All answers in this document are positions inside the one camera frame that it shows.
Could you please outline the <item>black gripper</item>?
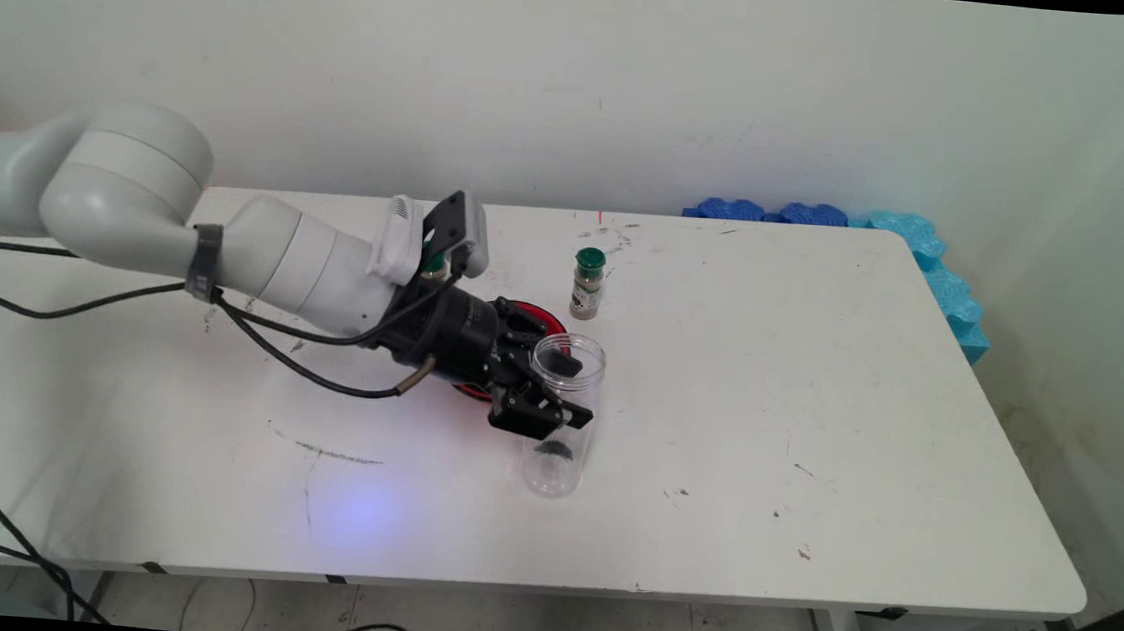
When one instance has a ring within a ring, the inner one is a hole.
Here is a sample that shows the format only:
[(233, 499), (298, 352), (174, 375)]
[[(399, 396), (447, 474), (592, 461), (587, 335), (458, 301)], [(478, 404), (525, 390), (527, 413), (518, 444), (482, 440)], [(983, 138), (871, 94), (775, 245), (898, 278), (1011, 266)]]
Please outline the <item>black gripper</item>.
[[(559, 429), (590, 424), (593, 411), (562, 394), (584, 375), (584, 363), (558, 316), (525, 300), (484, 301), (459, 287), (422, 301), (438, 290), (418, 282), (396, 292), (387, 316), (415, 308), (378, 333), (373, 346), (413, 367), (433, 358), (433, 375), (448, 384), (489, 389), (487, 420), (495, 429), (542, 441)], [(531, 357), (522, 357), (522, 348)]]

